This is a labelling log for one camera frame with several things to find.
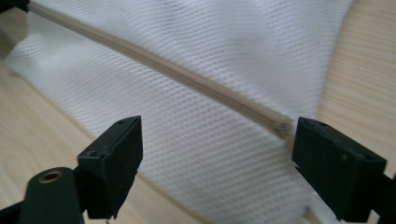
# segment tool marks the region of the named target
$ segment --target zipper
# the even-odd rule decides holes
[[[177,65],[163,57],[155,55],[139,46],[120,39],[114,35],[97,30],[87,24],[72,19],[37,3],[30,3],[29,10],[80,35],[111,48],[145,66],[183,83],[196,91],[227,105],[243,116],[259,123],[262,127],[280,138],[290,135],[291,119],[279,112],[260,105],[247,97],[219,83],[203,77],[183,66]]]

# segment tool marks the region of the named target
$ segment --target zipper teeth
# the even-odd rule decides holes
[[[188,85],[198,92],[227,105],[240,114],[259,123],[264,128],[281,138],[290,135],[291,119],[266,106],[249,100],[247,97],[226,88],[219,83],[203,77],[185,67],[171,63],[164,58],[138,47],[114,35],[99,31],[80,21],[74,20],[59,12],[30,3],[29,10],[56,22],[66,28],[84,35],[95,42],[118,51],[145,66],[160,72],[178,82]]]

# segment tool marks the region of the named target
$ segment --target wood grain surface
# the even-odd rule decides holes
[[[25,34],[25,18],[16,10],[0,14],[0,59]],[[388,175],[396,172],[395,24],[394,0],[354,2],[334,50],[318,115],[387,158]],[[77,154],[91,141],[76,123],[0,63],[0,208],[22,200],[33,175],[55,166],[76,166]],[[142,176],[136,179],[120,217],[112,221],[201,222]]]

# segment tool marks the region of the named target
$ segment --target black plastic mount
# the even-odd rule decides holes
[[[114,123],[78,155],[78,167],[35,175],[22,202],[0,210],[0,223],[84,223],[117,217],[143,160],[140,117]]]
[[[387,161],[331,126],[299,118],[292,160],[338,219],[396,223],[396,183],[385,176]]]

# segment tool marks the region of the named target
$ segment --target screw hole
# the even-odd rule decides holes
[[[89,151],[88,153],[87,153],[87,156],[91,156],[91,157],[95,157],[95,156],[97,156],[98,155],[98,153],[96,152],[96,151]]]
[[[62,177],[62,172],[61,171],[51,171],[49,173],[46,173],[38,179],[38,182],[41,184],[48,184],[52,183]]]

